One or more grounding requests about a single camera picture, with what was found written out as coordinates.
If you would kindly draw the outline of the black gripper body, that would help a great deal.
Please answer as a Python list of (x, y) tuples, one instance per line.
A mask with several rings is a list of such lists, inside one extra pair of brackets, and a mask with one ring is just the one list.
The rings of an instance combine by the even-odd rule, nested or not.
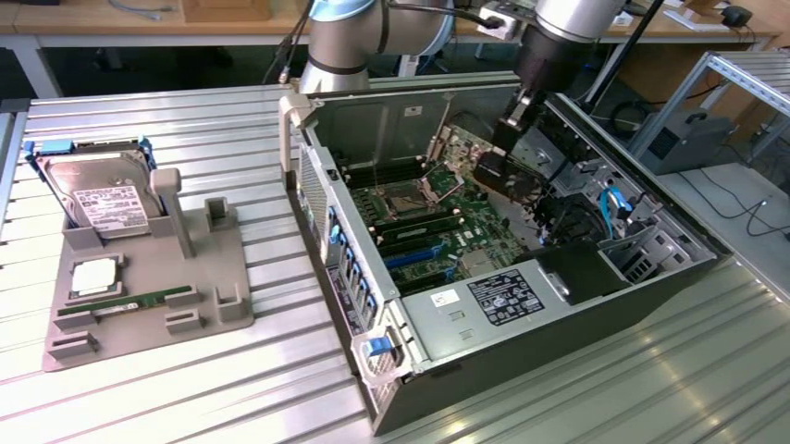
[(564, 92), (584, 70), (597, 39), (570, 40), (541, 25), (522, 34), (516, 74), (525, 93)]

